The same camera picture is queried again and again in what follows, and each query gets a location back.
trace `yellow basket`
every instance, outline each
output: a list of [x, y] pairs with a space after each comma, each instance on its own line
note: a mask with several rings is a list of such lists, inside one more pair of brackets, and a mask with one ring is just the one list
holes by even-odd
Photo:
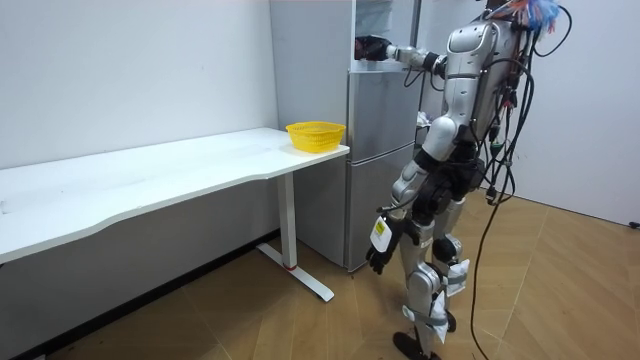
[[293, 146], [312, 153], [331, 151], [337, 148], [340, 140], [342, 140], [344, 129], [344, 125], [322, 121], [310, 121], [287, 126]]

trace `white desk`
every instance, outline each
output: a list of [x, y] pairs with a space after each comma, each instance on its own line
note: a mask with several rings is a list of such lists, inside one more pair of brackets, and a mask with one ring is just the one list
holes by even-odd
[[349, 152], [296, 150], [260, 128], [0, 170], [0, 264], [94, 234], [118, 221], [253, 180], [278, 177], [283, 255], [258, 248], [322, 299], [297, 268], [292, 172]]

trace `desk leg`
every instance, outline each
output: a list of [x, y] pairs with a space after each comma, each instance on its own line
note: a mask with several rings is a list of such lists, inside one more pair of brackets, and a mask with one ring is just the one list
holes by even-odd
[[333, 298], [333, 292], [321, 282], [298, 267], [296, 253], [296, 211], [293, 201], [293, 174], [278, 177], [278, 206], [280, 208], [280, 238], [282, 254], [267, 244], [258, 249], [280, 264], [324, 301]]

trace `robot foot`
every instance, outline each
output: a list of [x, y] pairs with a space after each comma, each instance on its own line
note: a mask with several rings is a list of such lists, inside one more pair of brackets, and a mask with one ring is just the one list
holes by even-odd
[[409, 360], [441, 360], [436, 353], [431, 353], [431, 356], [424, 355], [420, 348], [420, 342], [403, 332], [393, 334], [393, 344]]
[[447, 321], [449, 322], [449, 328], [447, 329], [447, 332], [456, 332], [456, 329], [458, 328], [458, 322], [456, 321], [456, 317], [453, 316], [453, 314], [450, 313], [449, 310], [447, 310]]

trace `white label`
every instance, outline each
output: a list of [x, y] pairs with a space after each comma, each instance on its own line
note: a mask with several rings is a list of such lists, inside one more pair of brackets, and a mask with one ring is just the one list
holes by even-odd
[[379, 252], [387, 251], [389, 242], [391, 241], [391, 229], [387, 226], [387, 223], [379, 217], [376, 220], [376, 224], [371, 231], [371, 243]]

